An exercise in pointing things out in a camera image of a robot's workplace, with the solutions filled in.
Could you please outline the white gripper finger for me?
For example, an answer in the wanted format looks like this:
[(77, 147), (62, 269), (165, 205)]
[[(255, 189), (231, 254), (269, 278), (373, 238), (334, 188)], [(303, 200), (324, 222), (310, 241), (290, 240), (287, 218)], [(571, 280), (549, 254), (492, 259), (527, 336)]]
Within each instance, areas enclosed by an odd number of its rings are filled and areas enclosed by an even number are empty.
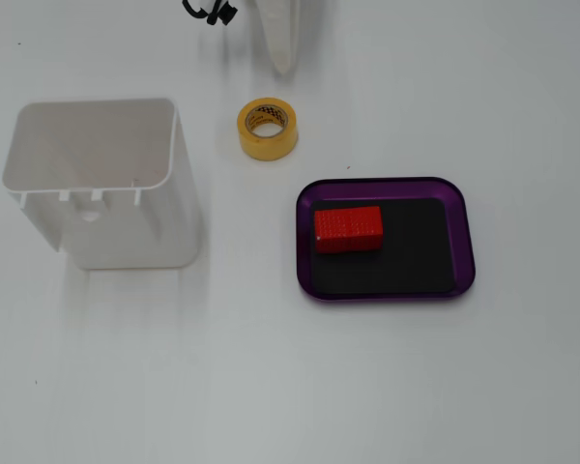
[(290, 27), (290, 67), (293, 68), (297, 61), (299, 34), (300, 34), (300, 19), (301, 19), (301, 0), (289, 1), (289, 27)]
[(255, 3), (275, 70), (286, 74), (291, 69), (291, 2), (256, 0)]

